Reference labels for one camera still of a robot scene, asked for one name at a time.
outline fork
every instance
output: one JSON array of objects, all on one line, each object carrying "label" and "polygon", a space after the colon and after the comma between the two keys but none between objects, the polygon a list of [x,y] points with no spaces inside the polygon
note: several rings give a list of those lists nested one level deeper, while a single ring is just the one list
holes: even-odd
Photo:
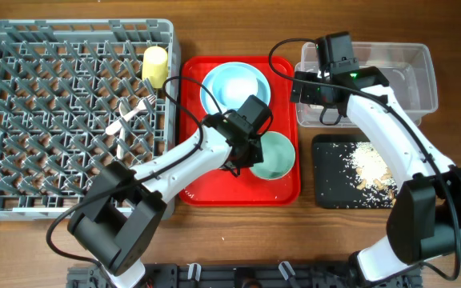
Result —
[{"label": "fork", "polygon": [[[129,122],[136,114],[142,111],[147,110],[147,106],[145,104],[145,101],[148,101],[151,105],[156,103],[156,96],[154,94],[151,94],[147,96],[145,99],[142,99],[138,102],[138,105],[128,114],[125,114],[122,119],[124,119],[125,122]],[[122,128],[122,124],[120,123],[119,120],[111,123],[106,129],[106,134],[108,135],[113,135],[117,133],[120,129]]]}]

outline plastic crate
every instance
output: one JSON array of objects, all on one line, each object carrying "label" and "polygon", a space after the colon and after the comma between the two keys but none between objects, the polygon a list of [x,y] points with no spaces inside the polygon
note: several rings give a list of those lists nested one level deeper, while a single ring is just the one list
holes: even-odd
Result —
[{"label": "plastic crate", "polygon": [[[421,117],[433,113],[439,106],[435,72],[429,49],[423,44],[353,42],[355,57],[360,67],[377,66],[387,77],[399,105],[408,117],[417,124]],[[305,43],[302,61],[296,70],[315,72],[319,70],[318,55],[314,43]],[[348,118],[342,118],[336,126],[324,126],[319,122],[322,106],[308,106],[298,103],[298,123],[305,127],[356,127]],[[329,109],[325,122],[338,117],[336,109]]]},{"label": "plastic crate", "polygon": [[[55,218],[118,161],[118,135],[104,128],[120,117],[120,102],[131,108],[148,95],[141,71],[149,46],[167,49],[169,76],[178,75],[168,20],[0,20],[0,220]],[[176,97],[178,83],[166,90]],[[175,106],[160,94],[126,127],[122,162],[173,148],[174,124]]]}]

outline green bowl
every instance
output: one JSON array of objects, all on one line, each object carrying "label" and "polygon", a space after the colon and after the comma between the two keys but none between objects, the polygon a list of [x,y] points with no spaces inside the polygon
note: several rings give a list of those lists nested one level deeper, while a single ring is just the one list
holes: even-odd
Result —
[{"label": "green bowl", "polygon": [[263,147],[262,163],[257,163],[250,171],[258,178],[275,180],[286,176],[293,168],[296,152],[291,141],[279,132],[266,132],[261,137]]}]

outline transparent container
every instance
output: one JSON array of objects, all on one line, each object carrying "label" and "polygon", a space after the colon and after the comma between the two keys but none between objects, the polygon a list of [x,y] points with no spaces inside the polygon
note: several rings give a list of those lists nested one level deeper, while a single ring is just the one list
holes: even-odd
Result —
[{"label": "transparent container", "polygon": [[[361,68],[376,66],[382,71],[389,80],[399,105],[412,121],[420,124],[422,116],[437,110],[439,101],[435,72],[430,51],[424,44],[353,42],[353,51]],[[318,55],[314,43],[308,42],[303,45],[302,61],[295,69],[318,72]],[[322,106],[296,104],[298,123],[304,127],[324,126],[319,122],[322,110]],[[333,122],[337,117],[337,110],[329,109],[323,121]],[[334,127],[356,125],[349,118],[342,118]]]}]

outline wooden table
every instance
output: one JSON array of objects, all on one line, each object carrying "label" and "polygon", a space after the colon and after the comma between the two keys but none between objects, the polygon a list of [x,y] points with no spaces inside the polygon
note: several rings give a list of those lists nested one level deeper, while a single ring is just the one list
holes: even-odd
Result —
[{"label": "wooden table", "polygon": [[[461,166],[461,4],[423,1],[146,1],[0,0],[6,18],[168,18],[184,61],[195,55],[265,55],[285,38],[348,30],[355,41],[417,42],[431,51],[439,109],[421,130]],[[279,55],[296,64],[301,46]],[[279,208],[194,208],[179,203],[163,222],[144,262],[272,262],[341,259],[385,234],[389,210],[324,210],[315,205],[311,139],[320,133],[356,130],[299,129],[302,193]],[[50,222],[0,222],[0,287],[64,287],[66,270],[85,264],[64,259],[45,242]],[[63,223],[54,240],[85,253]],[[451,272],[453,257],[435,261]],[[424,271],[427,287],[461,286]]]}]

